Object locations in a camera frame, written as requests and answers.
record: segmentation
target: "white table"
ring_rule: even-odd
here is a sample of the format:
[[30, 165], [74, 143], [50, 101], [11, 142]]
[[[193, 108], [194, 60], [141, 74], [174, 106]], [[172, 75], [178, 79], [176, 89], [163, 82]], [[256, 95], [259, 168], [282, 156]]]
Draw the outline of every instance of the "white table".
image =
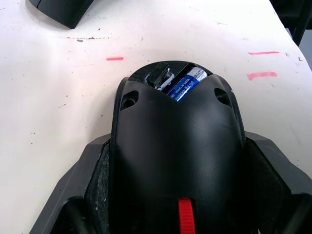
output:
[[[269, 0], [95, 0], [74, 30], [28, 0], [0, 9], [0, 233], [30, 231], [85, 145], [110, 132], [121, 79], [160, 60], [223, 76], [245, 129], [312, 177], [312, 73]], [[248, 54], [263, 51], [279, 53]], [[259, 72], [277, 77], [248, 79]]]

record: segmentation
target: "black device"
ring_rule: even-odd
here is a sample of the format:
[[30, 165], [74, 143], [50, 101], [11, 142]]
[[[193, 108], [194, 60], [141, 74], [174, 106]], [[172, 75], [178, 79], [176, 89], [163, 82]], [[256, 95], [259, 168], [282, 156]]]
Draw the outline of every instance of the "black device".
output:
[[74, 29], [93, 0], [29, 0], [38, 10]]
[[[194, 67], [208, 77], [179, 102], [166, 95]], [[86, 146], [30, 233], [311, 233], [311, 195], [272, 141], [244, 131], [222, 77], [157, 62], [121, 81], [112, 133]]]

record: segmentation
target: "red marker line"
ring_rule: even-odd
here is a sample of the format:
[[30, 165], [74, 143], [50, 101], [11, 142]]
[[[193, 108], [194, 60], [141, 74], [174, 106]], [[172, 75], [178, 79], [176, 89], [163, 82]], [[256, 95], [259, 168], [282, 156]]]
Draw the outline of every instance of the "red marker line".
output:
[[248, 52], [250, 55], [267, 55], [267, 54], [279, 54], [278, 51], [265, 51], [265, 52]]
[[256, 73], [247, 74], [247, 77], [249, 80], [253, 80], [256, 77], [277, 77], [277, 73], [276, 72], [256, 72]]
[[107, 58], [107, 61], [123, 60], [123, 57]]

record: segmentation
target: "battery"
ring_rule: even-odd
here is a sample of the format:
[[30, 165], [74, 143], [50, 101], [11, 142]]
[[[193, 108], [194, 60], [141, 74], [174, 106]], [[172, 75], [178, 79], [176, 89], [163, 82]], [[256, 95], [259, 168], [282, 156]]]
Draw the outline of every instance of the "battery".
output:
[[180, 101], [191, 89], [193, 89], [207, 76], [207, 73], [203, 69], [193, 67], [167, 92], [167, 95], [176, 101]]

